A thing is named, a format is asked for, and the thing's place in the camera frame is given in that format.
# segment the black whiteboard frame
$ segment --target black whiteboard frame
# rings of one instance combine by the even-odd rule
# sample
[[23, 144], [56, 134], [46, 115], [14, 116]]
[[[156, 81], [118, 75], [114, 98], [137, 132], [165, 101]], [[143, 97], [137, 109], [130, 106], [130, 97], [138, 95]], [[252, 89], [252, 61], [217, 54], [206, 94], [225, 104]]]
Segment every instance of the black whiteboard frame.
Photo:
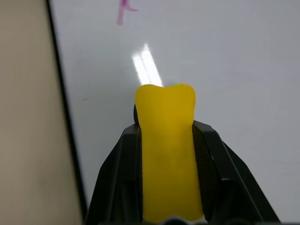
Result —
[[85, 198], [85, 194], [84, 194], [81, 170], [80, 170], [80, 166], [79, 166], [79, 162], [78, 162], [74, 132], [73, 132], [73, 128], [72, 128], [72, 121], [71, 121], [71, 117], [70, 117], [70, 113], [69, 113], [70, 108], [68, 106], [63, 72], [61, 69], [60, 55], [59, 55], [57, 38], [56, 38], [56, 33], [55, 33], [55, 25], [53, 22], [51, 0], [46, 0], [46, 8], [47, 8], [47, 14], [48, 14], [48, 19], [49, 19], [49, 24], [50, 24], [52, 44], [53, 44], [54, 54], [55, 54], [55, 63], [56, 63], [56, 68], [57, 68], [59, 82], [60, 82], [60, 92], [61, 92], [61, 97], [62, 97], [65, 121], [66, 121], [66, 125], [67, 125], [68, 141], [69, 141], [70, 148], [71, 148], [71, 156], [72, 156], [72, 161], [73, 161], [73, 168], [74, 168], [74, 173], [75, 173], [77, 192], [78, 192], [78, 196], [79, 196], [79, 200], [80, 200], [82, 219], [84, 220], [86, 217], [86, 214], [87, 214], [87, 203], [86, 203], [86, 198]]

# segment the yellow gummy candy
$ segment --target yellow gummy candy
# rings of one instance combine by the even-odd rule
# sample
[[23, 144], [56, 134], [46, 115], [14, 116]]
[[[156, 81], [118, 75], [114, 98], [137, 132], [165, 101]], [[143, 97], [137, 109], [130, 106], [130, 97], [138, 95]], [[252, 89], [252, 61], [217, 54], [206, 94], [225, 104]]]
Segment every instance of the yellow gummy candy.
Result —
[[173, 215], [200, 219], [194, 89], [185, 84], [144, 85], [136, 91], [135, 105], [142, 130], [143, 218], [153, 223]]

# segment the pink mark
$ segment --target pink mark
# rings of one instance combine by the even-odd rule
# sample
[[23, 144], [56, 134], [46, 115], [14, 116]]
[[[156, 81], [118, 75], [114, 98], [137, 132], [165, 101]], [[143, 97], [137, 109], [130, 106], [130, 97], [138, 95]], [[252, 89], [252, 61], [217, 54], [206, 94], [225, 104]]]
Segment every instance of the pink mark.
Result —
[[125, 9], [127, 9], [128, 11], [131, 11], [131, 12], [138, 11], [137, 9], [134, 9], [129, 5], [129, 0], [120, 0], [118, 21], [117, 21], [118, 25], [123, 25], [123, 17], [124, 17]]

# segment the white surface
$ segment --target white surface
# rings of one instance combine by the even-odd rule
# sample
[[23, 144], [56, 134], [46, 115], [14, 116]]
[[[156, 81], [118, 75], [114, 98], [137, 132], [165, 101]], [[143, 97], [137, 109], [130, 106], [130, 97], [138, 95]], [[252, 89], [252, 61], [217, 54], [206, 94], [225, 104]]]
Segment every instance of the white surface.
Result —
[[52, 3], [88, 201], [133, 123], [139, 77], [155, 75], [133, 62], [148, 46], [148, 66], [194, 87], [195, 119], [247, 163], [280, 219], [300, 221], [299, 0], [132, 0], [122, 26], [119, 0]]

